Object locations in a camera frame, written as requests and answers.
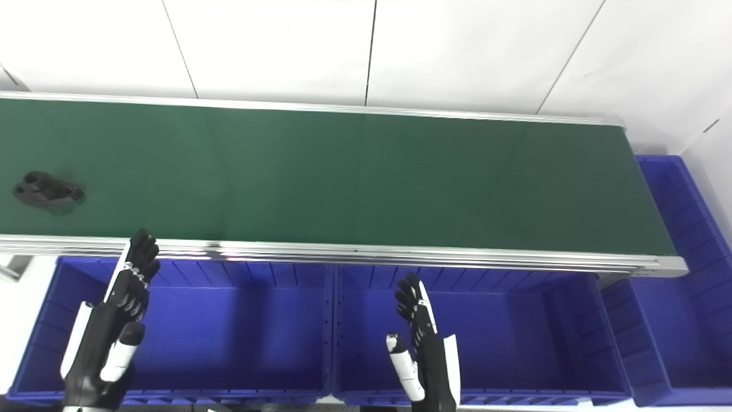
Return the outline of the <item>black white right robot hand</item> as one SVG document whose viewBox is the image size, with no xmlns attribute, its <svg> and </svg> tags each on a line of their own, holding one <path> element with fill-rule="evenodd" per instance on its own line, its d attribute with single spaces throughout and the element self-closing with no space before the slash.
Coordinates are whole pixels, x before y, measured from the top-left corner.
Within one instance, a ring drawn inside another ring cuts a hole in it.
<svg viewBox="0 0 732 412">
<path fill-rule="evenodd" d="M 386 347 L 413 411 L 455 411 L 460 405 L 461 377 L 455 335 L 441 337 L 431 300 L 417 274 L 397 282 L 396 311 L 409 326 L 409 340 L 386 336 Z"/>
</svg>

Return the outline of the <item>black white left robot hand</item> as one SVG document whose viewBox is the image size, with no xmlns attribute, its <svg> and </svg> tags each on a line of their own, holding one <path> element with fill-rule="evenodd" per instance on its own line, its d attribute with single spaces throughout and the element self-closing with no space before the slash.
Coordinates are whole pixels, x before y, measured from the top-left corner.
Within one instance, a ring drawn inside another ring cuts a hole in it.
<svg viewBox="0 0 732 412">
<path fill-rule="evenodd" d="M 115 411 L 122 404 L 145 335 L 158 252 L 156 239 L 139 229 L 123 248 L 101 302 L 81 303 L 59 370 L 64 411 Z"/>
</svg>

